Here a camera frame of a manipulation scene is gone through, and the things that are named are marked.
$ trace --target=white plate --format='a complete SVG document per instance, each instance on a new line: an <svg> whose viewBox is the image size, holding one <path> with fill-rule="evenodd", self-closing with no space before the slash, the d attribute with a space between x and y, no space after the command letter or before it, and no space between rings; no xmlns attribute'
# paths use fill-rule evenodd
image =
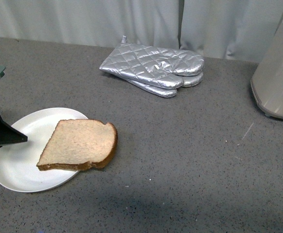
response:
<svg viewBox="0 0 283 233"><path fill-rule="evenodd" d="M62 119L87 119L82 113L68 108L49 108L31 113L12 125L28 136L28 142L0 148L0 184L18 192L39 192L57 187L78 171L39 171L40 155Z"/></svg>

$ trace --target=white curtain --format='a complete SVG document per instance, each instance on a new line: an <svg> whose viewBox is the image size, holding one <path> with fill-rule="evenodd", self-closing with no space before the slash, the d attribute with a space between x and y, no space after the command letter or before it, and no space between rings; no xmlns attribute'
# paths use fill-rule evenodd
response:
<svg viewBox="0 0 283 233"><path fill-rule="evenodd" d="M261 61L283 0L185 1L181 47L208 57Z"/></svg>
<svg viewBox="0 0 283 233"><path fill-rule="evenodd" d="M0 37L259 62L282 18L283 0L0 0Z"/></svg>

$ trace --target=white bread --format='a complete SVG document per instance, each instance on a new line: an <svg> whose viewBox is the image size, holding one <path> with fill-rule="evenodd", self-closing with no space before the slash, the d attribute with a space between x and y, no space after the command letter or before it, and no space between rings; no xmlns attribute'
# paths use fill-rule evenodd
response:
<svg viewBox="0 0 283 233"><path fill-rule="evenodd" d="M91 119L61 120L36 166L40 171L103 168L112 160L117 141L117 130L111 123Z"/></svg>

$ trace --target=silver oven mitt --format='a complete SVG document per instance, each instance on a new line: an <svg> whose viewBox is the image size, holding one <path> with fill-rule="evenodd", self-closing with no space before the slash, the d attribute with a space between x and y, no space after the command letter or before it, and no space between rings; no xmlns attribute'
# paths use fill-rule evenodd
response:
<svg viewBox="0 0 283 233"><path fill-rule="evenodd" d="M203 78L203 72L200 73L197 76L183 77L184 84L183 84L182 87L195 86L202 81L202 78ZM155 94L155 95L160 96L160 97L171 98L171 97L174 97L177 94L176 89L168 90L168 89L163 89L163 88L159 88L159 87L156 87L156 86L151 86L151 85L148 85L148 84L140 83L138 81L134 81L134 80L130 80L130 79L125 79L125 80L128 81L129 83L147 91L147 92L150 92L150 93Z"/></svg>
<svg viewBox="0 0 283 233"><path fill-rule="evenodd" d="M176 90L198 84L203 67L203 57L193 51L121 43L99 69L127 81Z"/></svg>

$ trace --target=gray countertop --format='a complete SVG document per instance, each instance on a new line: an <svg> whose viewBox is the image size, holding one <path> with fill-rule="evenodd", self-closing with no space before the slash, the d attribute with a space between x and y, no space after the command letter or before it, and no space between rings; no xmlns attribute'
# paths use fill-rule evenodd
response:
<svg viewBox="0 0 283 233"><path fill-rule="evenodd" d="M163 99L101 72L111 48L0 38L0 114L45 108L112 122L104 170L39 193L0 185L0 233L283 232L283 121L256 106L257 64L205 59L204 79Z"/></svg>

